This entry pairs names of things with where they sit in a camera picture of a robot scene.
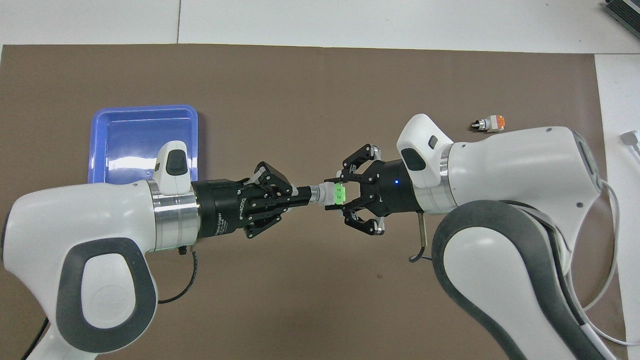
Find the black cable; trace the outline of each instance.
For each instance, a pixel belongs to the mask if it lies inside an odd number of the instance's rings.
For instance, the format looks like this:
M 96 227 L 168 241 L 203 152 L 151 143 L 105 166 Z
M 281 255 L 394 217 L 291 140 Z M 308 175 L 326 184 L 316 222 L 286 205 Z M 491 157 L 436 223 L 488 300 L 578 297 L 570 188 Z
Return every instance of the black cable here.
M 40 328 L 40 331 L 38 331 L 36 338 L 33 339 L 33 342 L 31 343 L 31 346 L 29 347 L 29 349 L 27 349 L 27 352 L 25 352 L 24 355 L 22 356 L 22 360 L 26 360 L 27 357 L 31 355 L 31 352 L 38 344 L 38 341 L 40 341 L 40 338 L 42 337 L 42 334 L 44 334 L 44 331 L 46 330 L 48 324 L 49 324 L 49 318 L 44 318 L 44 323 L 42 323 L 42 327 Z
M 424 254 L 424 246 L 420 247 L 420 251 L 418 252 L 418 254 L 409 257 L 409 262 L 414 263 L 420 259 L 431 260 L 429 256 L 424 256 L 423 254 Z
M 191 255 L 193 256 L 193 274 L 191 274 L 191 280 L 189 281 L 189 284 L 187 284 L 187 287 L 184 288 L 184 290 L 182 290 L 178 295 L 172 298 L 169 298 L 166 300 L 158 300 L 158 304 L 166 304 L 168 302 L 178 300 L 184 294 L 186 294 L 187 291 L 189 291 L 189 289 L 191 288 L 191 285 L 193 285 L 193 281 L 195 281 L 196 279 L 196 274 L 198 273 L 198 256 L 196 255 L 195 250 L 191 251 Z

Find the black button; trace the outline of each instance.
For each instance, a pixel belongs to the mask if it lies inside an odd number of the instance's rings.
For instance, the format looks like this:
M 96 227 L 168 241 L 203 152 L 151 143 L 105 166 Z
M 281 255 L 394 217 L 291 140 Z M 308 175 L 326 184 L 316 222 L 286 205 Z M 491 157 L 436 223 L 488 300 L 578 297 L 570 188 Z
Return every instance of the black button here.
M 189 171 L 187 167 L 187 154 L 182 150 L 171 150 L 166 159 L 166 172 L 169 175 L 184 175 Z
M 435 137 L 435 135 L 431 135 L 431 138 L 429 138 L 429 147 L 435 149 L 436 143 L 438 143 L 438 138 Z
M 415 149 L 409 147 L 407 149 L 403 149 L 400 154 L 402 154 L 404 163 L 409 170 L 420 171 L 427 167 L 427 164 L 425 164 L 424 160 Z

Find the white cable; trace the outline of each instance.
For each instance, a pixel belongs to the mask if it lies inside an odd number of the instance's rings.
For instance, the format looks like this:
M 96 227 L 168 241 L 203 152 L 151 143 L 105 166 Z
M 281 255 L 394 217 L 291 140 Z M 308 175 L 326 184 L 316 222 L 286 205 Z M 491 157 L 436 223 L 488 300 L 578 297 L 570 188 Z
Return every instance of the white cable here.
M 620 345 L 624 345 L 627 347 L 635 347 L 640 345 L 640 343 L 629 343 L 623 340 L 619 340 L 616 338 L 613 338 L 610 335 L 607 335 L 605 332 L 603 332 L 602 330 L 598 329 L 598 327 L 596 325 L 594 325 L 593 322 L 591 322 L 591 320 L 589 319 L 589 317 L 587 316 L 587 313 L 585 312 L 585 310 L 587 309 L 587 307 L 591 307 L 593 305 L 595 305 L 601 298 L 602 295 L 606 292 L 607 288 L 609 287 L 610 283 L 611 283 L 611 279 L 613 278 L 614 273 L 616 272 L 616 269 L 618 267 L 618 234 L 620 232 L 620 205 L 618 203 L 618 197 L 616 196 L 616 193 L 613 191 L 613 188 L 611 188 L 611 185 L 609 185 L 609 183 L 607 183 L 604 180 L 600 180 L 600 184 L 602 186 L 604 186 L 605 188 L 607 188 L 607 190 L 609 191 L 609 193 L 611 194 L 611 199 L 613 200 L 613 261 L 611 264 L 611 270 L 609 271 L 609 276 L 607 277 L 607 281 L 605 281 L 605 284 L 603 285 L 602 289 L 600 290 L 600 293 L 598 293 L 598 295 L 589 303 L 589 305 L 587 305 L 584 309 L 582 308 L 582 306 L 580 306 L 580 302 L 578 300 L 578 296 L 575 294 L 575 288 L 573 287 L 573 274 L 572 274 L 572 270 L 571 267 L 569 267 L 569 271 L 567 273 L 566 276 L 566 280 L 567 280 L 567 285 L 569 288 L 569 294 L 571 295 L 571 298 L 573 300 L 573 303 L 576 304 L 576 309 L 578 310 L 578 312 L 580 313 L 580 316 L 582 317 L 582 319 L 589 324 L 589 326 L 595 331 L 597 332 L 599 335 L 601 335 L 603 338 L 611 340 L 617 344 Z

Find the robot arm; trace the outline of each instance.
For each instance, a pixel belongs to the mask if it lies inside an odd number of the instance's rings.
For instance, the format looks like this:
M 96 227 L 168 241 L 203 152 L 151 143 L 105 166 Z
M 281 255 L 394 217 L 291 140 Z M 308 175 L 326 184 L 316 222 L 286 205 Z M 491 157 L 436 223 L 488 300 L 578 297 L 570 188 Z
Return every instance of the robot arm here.
M 2 260 L 51 322 L 29 359 L 93 359 L 127 346 L 156 312 L 147 252 L 239 228 L 253 238 L 311 198 L 264 162 L 248 179 L 191 183 L 181 142 L 157 161 L 149 181 L 53 188 L 13 205 Z
M 342 211 L 351 226 L 365 208 L 379 218 L 448 213 L 432 244 L 436 276 L 510 358 L 614 359 L 565 281 L 580 225 L 601 191 L 578 134 L 543 127 L 454 143 L 418 114 L 397 148 L 401 160 L 376 159 L 362 176 L 343 162 L 330 181 L 359 182 L 360 198 L 327 209 Z

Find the robotiq logo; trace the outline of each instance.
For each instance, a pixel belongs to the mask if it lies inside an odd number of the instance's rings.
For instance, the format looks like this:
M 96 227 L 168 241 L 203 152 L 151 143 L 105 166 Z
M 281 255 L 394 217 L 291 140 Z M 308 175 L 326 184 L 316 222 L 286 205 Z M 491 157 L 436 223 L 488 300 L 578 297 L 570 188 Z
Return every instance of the robotiq logo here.
M 244 211 L 244 204 L 245 204 L 245 202 L 246 202 L 246 198 L 244 198 L 244 199 L 240 200 L 240 220 L 242 220 L 242 219 L 243 219 L 243 217 L 242 217 L 242 213 L 243 213 L 243 211 Z

